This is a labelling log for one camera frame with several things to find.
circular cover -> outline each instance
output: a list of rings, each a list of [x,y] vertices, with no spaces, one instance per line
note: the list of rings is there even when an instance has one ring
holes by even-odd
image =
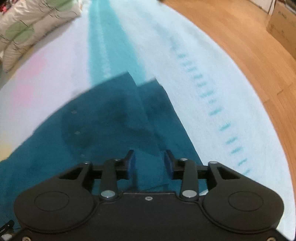
[[[92,195],[72,180],[40,184],[20,194],[14,210],[22,226],[55,233],[79,225],[94,207]]]
[[[225,180],[203,200],[207,214],[217,223],[240,233],[274,227],[284,211],[283,201],[261,185]]]

wooden floor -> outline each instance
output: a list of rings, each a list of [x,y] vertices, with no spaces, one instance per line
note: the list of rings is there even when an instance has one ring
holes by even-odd
[[[236,62],[263,102],[286,153],[296,193],[296,60],[267,31],[270,16],[247,0],[165,0]]]

cardboard box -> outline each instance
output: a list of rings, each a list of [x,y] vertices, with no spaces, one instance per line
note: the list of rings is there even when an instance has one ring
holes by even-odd
[[[296,59],[296,15],[285,4],[276,2],[267,31]]]

metal screw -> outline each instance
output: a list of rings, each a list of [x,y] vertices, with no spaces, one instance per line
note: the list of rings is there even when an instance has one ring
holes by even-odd
[[[193,190],[185,190],[185,191],[182,192],[182,195],[184,197],[190,198],[190,197],[195,197],[197,195],[197,192],[193,191]]]
[[[146,201],[151,201],[152,199],[153,199],[153,197],[150,197],[150,196],[145,197],[145,200],[146,200]]]
[[[29,237],[25,236],[25,237],[22,238],[22,241],[31,241],[31,239]]]
[[[112,198],[115,196],[115,192],[113,192],[112,190],[105,190],[101,192],[101,196],[105,198]]]

pink patch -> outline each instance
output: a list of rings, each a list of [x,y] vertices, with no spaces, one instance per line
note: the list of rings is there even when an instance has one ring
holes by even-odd
[[[12,106],[14,108],[26,107],[33,100],[34,87],[30,81],[20,81],[11,93]]]
[[[46,66],[46,57],[44,50],[38,50],[36,53],[29,56],[29,59],[24,65],[17,70],[15,79],[31,79],[40,74],[43,68]]]

